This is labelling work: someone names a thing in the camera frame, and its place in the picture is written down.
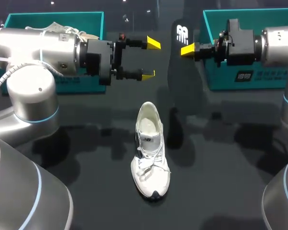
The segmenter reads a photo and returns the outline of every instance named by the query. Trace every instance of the shoelace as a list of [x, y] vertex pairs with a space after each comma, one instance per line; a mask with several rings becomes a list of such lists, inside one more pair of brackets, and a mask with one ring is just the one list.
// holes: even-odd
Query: shoelace
[[165, 169], [163, 168], [162, 165], [160, 165], [160, 163], [162, 162], [162, 146], [163, 146], [162, 142], [159, 148], [155, 151], [144, 150], [141, 147], [141, 141], [139, 142], [140, 142], [140, 146], [137, 148], [137, 150], [141, 151], [141, 153], [144, 156], [144, 158], [139, 159], [139, 168], [142, 169], [142, 171], [138, 173], [139, 176], [143, 174], [147, 169], [152, 168], [153, 166], [161, 168], [168, 173], [171, 173], [168, 169]]
[[64, 28], [66, 29], [65, 32], [66, 32], [67, 34], [76, 34], [76, 35], [78, 35], [79, 39], [80, 39], [82, 42], [87, 42], [87, 40], [86, 40], [85, 38], [81, 37], [81, 35], [86, 34], [86, 32], [84, 32], [84, 31], [79, 31], [78, 29], [72, 28], [72, 27], [70, 27], [70, 26], [65, 26]]

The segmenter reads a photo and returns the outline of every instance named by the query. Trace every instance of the new balance logo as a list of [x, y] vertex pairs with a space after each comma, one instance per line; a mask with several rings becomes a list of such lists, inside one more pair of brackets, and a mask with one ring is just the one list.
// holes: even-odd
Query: new balance logo
[[188, 45], [188, 29], [185, 26], [177, 25], [177, 41]]

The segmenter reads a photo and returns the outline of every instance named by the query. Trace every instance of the label sticker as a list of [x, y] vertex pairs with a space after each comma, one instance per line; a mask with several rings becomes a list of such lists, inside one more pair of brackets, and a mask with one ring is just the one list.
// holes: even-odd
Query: label sticker
[[238, 71], [235, 82], [251, 81], [253, 73], [254, 73], [253, 70]]
[[61, 42], [68, 42], [69, 34], [60, 34], [59, 41]]

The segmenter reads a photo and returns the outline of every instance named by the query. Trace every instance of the white sneaker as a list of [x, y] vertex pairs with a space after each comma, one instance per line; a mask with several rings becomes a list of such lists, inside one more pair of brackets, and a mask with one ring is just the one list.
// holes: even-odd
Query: white sneaker
[[131, 172], [138, 190], [147, 198], [159, 199], [168, 190], [170, 171], [165, 157], [163, 125], [155, 105], [145, 102], [135, 126], [136, 155]]

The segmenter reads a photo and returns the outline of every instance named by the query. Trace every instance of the shoe tongue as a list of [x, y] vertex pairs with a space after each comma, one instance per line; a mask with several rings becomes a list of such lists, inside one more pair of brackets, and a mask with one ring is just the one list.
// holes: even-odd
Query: shoe tongue
[[156, 133], [155, 135], [147, 135], [140, 133], [141, 138], [141, 147], [146, 151], [155, 151], [159, 148], [161, 143], [160, 134]]

